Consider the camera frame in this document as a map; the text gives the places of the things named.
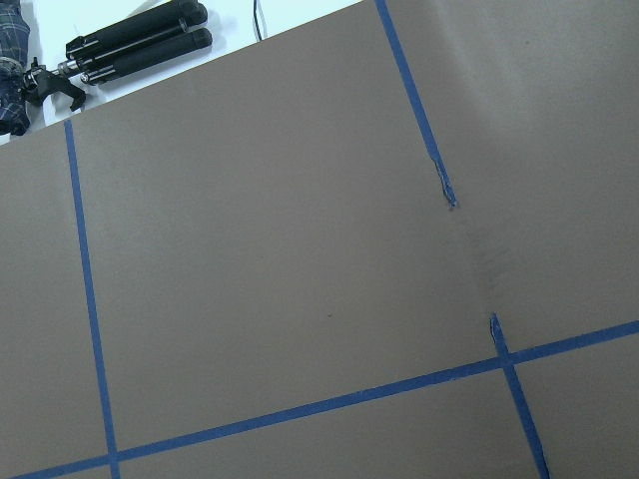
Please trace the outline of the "blue plaid folded umbrella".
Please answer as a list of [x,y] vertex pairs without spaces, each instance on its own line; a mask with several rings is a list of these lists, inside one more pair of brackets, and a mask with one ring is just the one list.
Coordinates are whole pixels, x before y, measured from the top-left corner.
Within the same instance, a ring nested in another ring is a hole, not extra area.
[[21,90],[30,27],[19,1],[1,2],[1,134],[23,136],[30,127]]

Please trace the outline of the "black folded tripod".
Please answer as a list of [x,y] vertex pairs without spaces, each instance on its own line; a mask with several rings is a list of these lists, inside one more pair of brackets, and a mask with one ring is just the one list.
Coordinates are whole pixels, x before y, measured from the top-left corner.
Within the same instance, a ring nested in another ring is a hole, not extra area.
[[98,86],[162,64],[213,44],[206,6],[198,1],[168,1],[66,44],[66,60],[49,71],[34,60],[22,75],[19,93],[41,106],[56,93],[72,99],[70,110],[84,106],[86,92],[74,85],[75,76]]

